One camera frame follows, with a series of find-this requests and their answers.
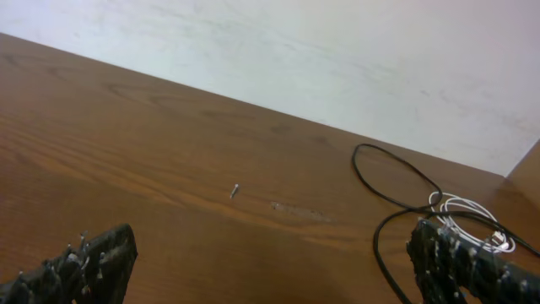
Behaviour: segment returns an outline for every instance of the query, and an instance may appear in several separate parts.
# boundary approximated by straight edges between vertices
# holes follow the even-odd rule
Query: black cable
[[[362,176],[362,173],[360,173],[360,169],[358,168],[358,165],[356,163],[356,155],[358,154],[359,149],[362,148],[362,147],[378,149],[379,151],[384,152],[385,154],[391,156],[394,160],[397,160],[397,161],[401,162],[406,167],[408,167],[409,169],[414,171],[416,174],[421,176],[426,182],[428,182],[431,186],[433,186],[437,190],[437,193],[439,194],[438,195],[439,197],[437,198],[437,200],[432,204],[427,204],[427,205],[420,206],[420,207],[413,207],[411,205],[402,203],[402,202],[400,202],[400,201],[398,201],[398,200],[396,200],[394,198],[390,198],[390,197],[386,196],[385,194],[379,192],[375,188],[373,188],[364,179],[364,177]],[[377,226],[377,228],[375,229],[375,234],[373,235],[373,253],[375,254],[375,259],[377,260],[377,263],[379,264],[379,268],[381,269],[382,274],[385,276],[386,281],[388,282],[390,287],[394,290],[394,292],[396,293],[396,296],[399,298],[399,300],[402,303],[412,304],[412,302],[407,298],[407,296],[405,295],[403,290],[399,287],[397,282],[394,280],[394,278],[390,274],[390,271],[388,271],[388,268],[386,267],[386,265],[385,265],[385,263],[384,263],[384,261],[382,259],[381,253],[379,252],[379,235],[381,233],[382,228],[386,225],[386,223],[388,223],[389,221],[391,221],[392,219],[394,219],[394,218],[396,218],[398,216],[401,216],[403,214],[407,214],[409,212],[414,212],[414,213],[418,213],[418,214],[426,214],[427,215],[426,218],[428,218],[428,219],[433,217],[433,216],[450,216],[451,215],[451,216],[457,216],[457,217],[462,217],[462,218],[477,221],[478,223],[480,223],[482,225],[485,225],[485,226],[487,226],[489,228],[495,229],[497,231],[504,232],[507,236],[512,237],[514,239],[514,241],[516,241],[517,243],[519,243],[520,245],[525,247],[528,251],[530,251],[532,254],[534,254],[534,255],[536,255],[537,257],[540,258],[540,252],[538,250],[534,249],[531,245],[529,245],[527,242],[523,241],[515,233],[509,231],[506,227],[504,227],[503,225],[501,225],[499,222],[497,222],[495,220],[487,218],[487,217],[485,217],[485,216],[483,216],[481,214],[477,214],[477,213],[469,212],[469,211],[434,212],[432,210],[428,210],[431,207],[434,207],[437,204],[439,204],[440,201],[442,200],[443,194],[442,194],[442,191],[440,190],[440,187],[435,182],[430,180],[424,173],[422,173],[422,171],[417,169],[415,166],[411,165],[409,162],[407,162],[403,158],[401,158],[401,157],[399,157],[397,155],[394,155],[392,152],[390,152],[390,151],[388,151],[386,149],[383,149],[381,147],[378,147],[376,145],[373,145],[373,144],[359,144],[359,145],[356,146],[356,148],[354,148],[353,157],[352,157],[352,163],[353,163],[353,168],[354,168],[354,172],[356,173],[356,176],[360,179],[360,181],[364,184],[364,186],[366,186],[371,192],[373,192],[374,194],[376,194],[380,198],[384,198],[386,201],[404,208],[404,210],[402,210],[402,211],[399,211],[399,212],[396,212],[395,214],[391,214],[391,215],[387,216]]]

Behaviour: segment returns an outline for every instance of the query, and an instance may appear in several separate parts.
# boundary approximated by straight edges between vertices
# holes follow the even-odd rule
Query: white cord
[[[439,194],[438,192],[433,192],[429,196],[429,204],[432,204],[431,199]],[[440,205],[440,212],[446,212],[448,210],[448,206],[457,206],[460,208],[467,209],[472,212],[476,212],[478,214],[481,214],[487,218],[490,218],[491,220],[497,221],[495,217],[484,207],[482,207],[480,204],[466,198],[460,198],[457,195],[451,194],[451,193],[442,193],[444,196],[449,197],[444,203]],[[494,236],[497,236],[501,239],[501,243],[498,246],[494,246],[489,242],[482,241],[478,239],[475,236],[472,236],[471,234],[467,233],[465,230],[463,230],[455,221],[452,219],[451,216],[447,215],[444,217],[437,216],[437,219],[443,224],[448,225],[453,231],[459,234],[464,240],[467,240],[471,242],[473,245],[476,245],[478,247],[482,246],[482,249],[492,252],[492,253],[499,253],[499,252],[513,252],[516,250],[516,243],[514,240],[510,237],[508,240],[506,238],[506,234],[500,233],[496,231],[494,233]]]

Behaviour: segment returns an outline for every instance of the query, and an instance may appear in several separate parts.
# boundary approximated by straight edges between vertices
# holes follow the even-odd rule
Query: metal pin
[[[233,189],[233,192],[230,193],[230,198],[232,199],[236,193],[238,192],[238,189],[240,188],[240,185],[239,184],[235,184],[235,188]]]

